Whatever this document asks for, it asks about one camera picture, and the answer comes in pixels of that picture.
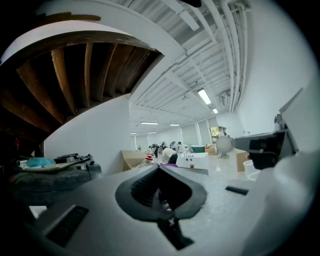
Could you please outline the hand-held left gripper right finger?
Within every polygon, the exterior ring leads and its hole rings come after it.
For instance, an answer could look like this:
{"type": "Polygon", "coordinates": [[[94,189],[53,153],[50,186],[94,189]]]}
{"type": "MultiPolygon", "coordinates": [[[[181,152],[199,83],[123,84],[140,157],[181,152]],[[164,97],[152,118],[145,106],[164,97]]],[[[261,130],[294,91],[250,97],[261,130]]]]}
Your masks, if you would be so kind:
{"type": "Polygon", "coordinates": [[[253,235],[266,200],[265,175],[257,181],[209,176],[193,170],[163,166],[188,186],[204,189],[206,200],[188,219],[179,219],[182,235],[192,244],[177,250],[168,242],[159,246],[161,256],[253,256],[258,238],[253,235]]]}

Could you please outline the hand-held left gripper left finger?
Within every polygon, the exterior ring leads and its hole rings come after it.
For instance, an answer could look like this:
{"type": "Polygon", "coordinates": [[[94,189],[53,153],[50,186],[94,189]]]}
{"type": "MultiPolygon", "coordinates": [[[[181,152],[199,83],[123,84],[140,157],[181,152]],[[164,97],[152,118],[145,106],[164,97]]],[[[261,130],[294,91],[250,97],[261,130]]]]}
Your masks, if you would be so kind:
{"type": "Polygon", "coordinates": [[[42,239],[75,206],[88,210],[63,253],[71,256],[174,256],[175,247],[154,222],[133,219],[116,201],[117,187],[147,171],[133,169],[87,182],[64,196],[35,221],[42,239]]]}

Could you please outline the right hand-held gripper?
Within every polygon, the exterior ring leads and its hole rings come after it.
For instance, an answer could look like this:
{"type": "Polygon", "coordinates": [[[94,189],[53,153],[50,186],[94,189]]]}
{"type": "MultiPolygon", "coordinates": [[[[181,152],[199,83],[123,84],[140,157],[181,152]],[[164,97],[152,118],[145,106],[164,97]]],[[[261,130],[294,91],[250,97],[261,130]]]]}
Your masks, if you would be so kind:
{"type": "Polygon", "coordinates": [[[294,141],[288,130],[231,141],[257,170],[275,167],[246,256],[320,256],[320,81],[304,88],[283,116],[294,141]]]}

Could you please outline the black white rounded machine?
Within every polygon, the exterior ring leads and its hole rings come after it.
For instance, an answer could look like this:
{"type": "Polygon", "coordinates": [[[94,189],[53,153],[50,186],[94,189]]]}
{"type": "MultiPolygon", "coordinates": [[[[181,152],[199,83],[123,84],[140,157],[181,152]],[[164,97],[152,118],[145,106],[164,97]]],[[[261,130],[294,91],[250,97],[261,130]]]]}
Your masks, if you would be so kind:
{"type": "Polygon", "coordinates": [[[8,188],[18,201],[26,205],[48,206],[101,176],[100,165],[88,160],[58,172],[19,172],[9,179],[8,188]]]}

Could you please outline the large open cardboard box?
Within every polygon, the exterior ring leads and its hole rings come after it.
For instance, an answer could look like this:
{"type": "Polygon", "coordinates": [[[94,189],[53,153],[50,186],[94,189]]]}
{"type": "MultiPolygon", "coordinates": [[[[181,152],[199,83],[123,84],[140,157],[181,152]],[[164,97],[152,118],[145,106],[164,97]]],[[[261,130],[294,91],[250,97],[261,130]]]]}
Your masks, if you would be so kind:
{"type": "Polygon", "coordinates": [[[133,150],[122,150],[121,154],[123,158],[123,172],[135,169],[138,165],[144,162],[147,157],[144,152],[133,150]]]}

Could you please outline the clear water jug red cap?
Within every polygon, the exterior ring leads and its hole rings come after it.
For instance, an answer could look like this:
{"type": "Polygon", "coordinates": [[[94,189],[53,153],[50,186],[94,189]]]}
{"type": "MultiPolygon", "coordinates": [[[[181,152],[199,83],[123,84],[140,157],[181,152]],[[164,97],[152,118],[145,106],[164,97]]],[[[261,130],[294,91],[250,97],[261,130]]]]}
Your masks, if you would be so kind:
{"type": "Polygon", "coordinates": [[[136,168],[144,168],[144,167],[151,167],[151,166],[159,166],[153,159],[152,154],[148,154],[145,159],[136,166],[136,168]]]}

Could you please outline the teal cloth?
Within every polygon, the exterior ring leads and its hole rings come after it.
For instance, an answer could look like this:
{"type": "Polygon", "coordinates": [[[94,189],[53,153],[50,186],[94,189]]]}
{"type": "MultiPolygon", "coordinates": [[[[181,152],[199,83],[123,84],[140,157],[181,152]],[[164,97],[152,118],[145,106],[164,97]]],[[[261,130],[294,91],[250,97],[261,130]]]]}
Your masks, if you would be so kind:
{"type": "Polygon", "coordinates": [[[33,167],[42,167],[47,165],[55,165],[56,162],[47,157],[32,157],[27,160],[27,167],[33,168],[33,167]]]}

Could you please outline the white ceiling pipes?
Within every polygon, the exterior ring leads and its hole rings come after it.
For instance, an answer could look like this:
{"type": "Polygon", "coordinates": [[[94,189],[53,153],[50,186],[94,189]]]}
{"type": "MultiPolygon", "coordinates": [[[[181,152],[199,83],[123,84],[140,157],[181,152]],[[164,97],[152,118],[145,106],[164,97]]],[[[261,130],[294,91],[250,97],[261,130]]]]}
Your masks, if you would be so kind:
{"type": "Polygon", "coordinates": [[[220,35],[222,52],[230,83],[228,111],[234,112],[239,105],[245,89],[248,63],[248,17],[251,8],[241,0],[201,0],[213,18],[215,31],[212,31],[206,19],[199,15],[203,28],[214,42],[220,35]]]}

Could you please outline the wooden shelf underside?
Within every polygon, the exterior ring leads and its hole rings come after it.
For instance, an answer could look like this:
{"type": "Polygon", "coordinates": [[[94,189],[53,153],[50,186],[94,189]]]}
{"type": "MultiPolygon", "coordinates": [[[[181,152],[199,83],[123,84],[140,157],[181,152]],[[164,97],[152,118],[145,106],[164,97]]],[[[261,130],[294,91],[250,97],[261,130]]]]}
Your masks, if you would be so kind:
{"type": "Polygon", "coordinates": [[[0,60],[0,134],[41,142],[104,102],[130,94],[161,60],[131,35],[62,33],[0,60]]]}

